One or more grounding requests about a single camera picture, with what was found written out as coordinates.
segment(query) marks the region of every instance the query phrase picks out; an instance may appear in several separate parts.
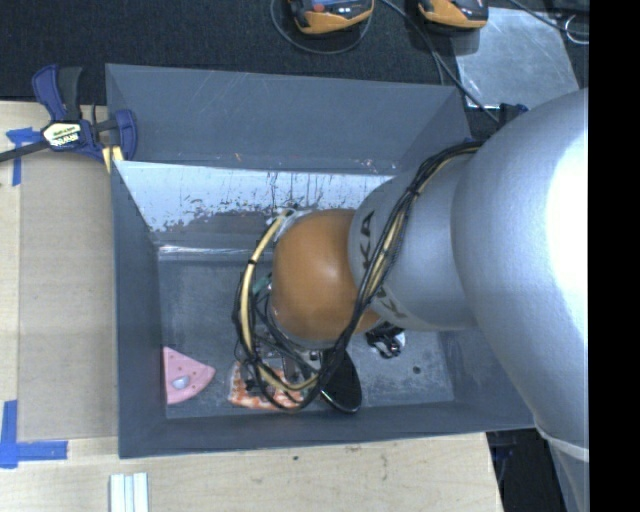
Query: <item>orange object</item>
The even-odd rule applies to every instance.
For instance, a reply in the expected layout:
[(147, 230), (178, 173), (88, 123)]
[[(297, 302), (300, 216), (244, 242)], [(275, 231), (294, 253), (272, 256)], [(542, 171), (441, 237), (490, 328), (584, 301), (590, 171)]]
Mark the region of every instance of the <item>orange object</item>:
[[(284, 372), (282, 370), (274, 370), (274, 372), (283, 382), (286, 382)], [(299, 392), (292, 392), (291, 396), (297, 401), (302, 400), (302, 395)], [(273, 399), (283, 407), (291, 408), (296, 405), (280, 390), (276, 390), (273, 395)], [(240, 363), (238, 362), (234, 363), (231, 371), (228, 400), (233, 405), (247, 407), (248, 409), (278, 410), (278, 408), (266, 398), (253, 395), (247, 391), (247, 386), (245, 385), (244, 380), (242, 380), (242, 376), (240, 374)]]
[[(271, 314), (308, 348), (328, 348), (345, 329), (358, 296), (347, 242), (354, 210), (320, 210), (297, 220), (273, 254)], [(356, 332), (378, 315), (368, 310)]]

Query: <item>pink triangle object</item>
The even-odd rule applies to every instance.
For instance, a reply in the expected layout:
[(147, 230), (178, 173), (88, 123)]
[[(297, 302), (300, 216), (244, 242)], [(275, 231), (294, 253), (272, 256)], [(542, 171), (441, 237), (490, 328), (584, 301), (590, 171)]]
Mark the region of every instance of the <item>pink triangle object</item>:
[(167, 404), (177, 404), (189, 400), (207, 387), (215, 368), (191, 359), (180, 352), (164, 347), (164, 382)]

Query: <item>table surface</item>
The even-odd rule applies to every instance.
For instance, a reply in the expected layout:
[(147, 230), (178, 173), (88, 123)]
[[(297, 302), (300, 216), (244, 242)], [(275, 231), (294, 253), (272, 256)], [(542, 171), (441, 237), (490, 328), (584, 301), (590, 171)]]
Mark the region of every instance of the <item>table surface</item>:
[[(35, 103), (0, 102), (0, 151), (12, 147), (8, 129), (39, 129), (45, 121)], [(54, 157), (60, 166), (77, 158)], [(43, 161), (25, 158), (23, 174)], [(19, 370), (20, 338), (28, 331), (19, 316), (22, 190), (11, 186), (11, 169), (10, 162), (0, 164), (2, 401), (18, 397), (19, 371), (28, 371)], [(46, 343), (42, 350), (46, 354)], [(109, 476), (137, 472), (148, 473), (153, 512), (503, 510), (486, 438), (469, 434), (127, 460), (118, 458), (114, 436), (71, 438), (68, 460), (0, 469), (0, 512), (108, 510)]]

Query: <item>black wire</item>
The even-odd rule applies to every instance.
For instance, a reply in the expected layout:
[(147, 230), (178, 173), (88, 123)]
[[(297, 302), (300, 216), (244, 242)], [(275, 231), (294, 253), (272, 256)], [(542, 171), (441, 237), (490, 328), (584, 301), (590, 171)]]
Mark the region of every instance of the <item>black wire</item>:
[(550, 27), (555, 28), (556, 30), (558, 30), (560, 32), (563, 32), (563, 33), (567, 34), (568, 36), (577, 35), (577, 36), (589, 37), (589, 32), (581, 32), (579, 30), (570, 31), (569, 29), (566, 29), (566, 28), (563, 28), (563, 27), (559, 27), (553, 21), (550, 21), (547, 18), (545, 18), (544, 16), (542, 16), (542, 15), (538, 14), (537, 12), (535, 12), (534, 10), (529, 9), (526, 5), (518, 2), (518, 0), (509, 0), (509, 2), (511, 2), (513, 5), (515, 5), (519, 9), (522, 9), (526, 13), (530, 14), (531, 16), (536, 18), (537, 20), (540, 20), (541, 22), (546, 23)]
[(480, 110), (482, 110), (482, 112), (484, 112), (488, 117), (490, 117), (491, 120), (494, 123), (500, 124), (499, 119), (496, 116), (494, 116), (491, 112), (489, 112), (489, 110), (462, 84), (462, 82), (460, 82), (460, 80), (458, 80), (458, 78), (455, 76), (455, 73), (453, 73), (451, 71), (449, 66), (447, 66), (447, 63), (444, 61), (444, 59), (438, 53), (438, 50), (436, 50), (436, 47), (433, 44), (433, 42), (431, 41), (431, 38), (429, 37), (429, 35), (425, 31), (420, 30), (420, 28), (418, 28), (418, 26), (415, 23), (413, 23), (411, 18), (409, 18), (407, 13), (404, 12), (402, 9), (400, 9), (400, 7), (398, 7), (397, 5), (392, 3), (390, 0), (380, 0), (380, 1), (383, 4), (385, 4), (387, 7), (389, 7), (391, 10), (393, 10), (395, 13), (399, 14), (405, 20), (407, 20), (409, 25), (412, 26), (418, 32), (420, 37), (422, 37), (422, 40), (426, 43), (427, 48), (429, 49), (429, 52), (433, 56), (433, 59), (437, 63), (439, 63), (440, 66), (442, 66), (442, 68), (444, 69), (445, 73), (451, 79), (451, 81), (455, 84), (455, 86), (458, 88), (458, 90), (460, 90), (460, 92), (462, 92), (462, 94), (464, 94), (471, 101), (473, 101), (473, 103), (475, 103), (478, 106), (478, 108)]

